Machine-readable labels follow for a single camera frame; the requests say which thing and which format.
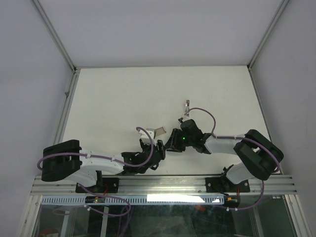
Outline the white mini stapler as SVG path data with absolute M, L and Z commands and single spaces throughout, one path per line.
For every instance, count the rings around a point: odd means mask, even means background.
M 190 100 L 186 100 L 184 115 L 189 117 L 190 116 L 189 112 L 190 112 Z

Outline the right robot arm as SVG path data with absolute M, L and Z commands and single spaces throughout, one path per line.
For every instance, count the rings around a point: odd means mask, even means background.
M 201 154 L 229 154 L 239 157 L 240 163 L 223 169 L 219 178 L 206 183 L 210 192 L 227 195 L 238 192 L 245 181 L 256 178 L 266 181 L 279 170 L 283 152 L 255 129 L 238 136 L 217 136 L 202 132 L 194 120 L 181 122 L 165 145 L 169 152 L 184 152 L 187 147 Z

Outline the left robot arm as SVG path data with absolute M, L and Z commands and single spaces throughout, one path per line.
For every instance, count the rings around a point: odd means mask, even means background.
M 69 140 L 43 150 L 37 163 L 41 180 L 57 182 L 68 180 L 83 185 L 92 192 L 101 192 L 104 186 L 102 173 L 107 175 L 144 174 L 156 170 L 165 159 L 161 140 L 153 145 L 140 141 L 141 152 L 123 152 L 119 155 L 100 155 L 81 148 L 78 140 Z

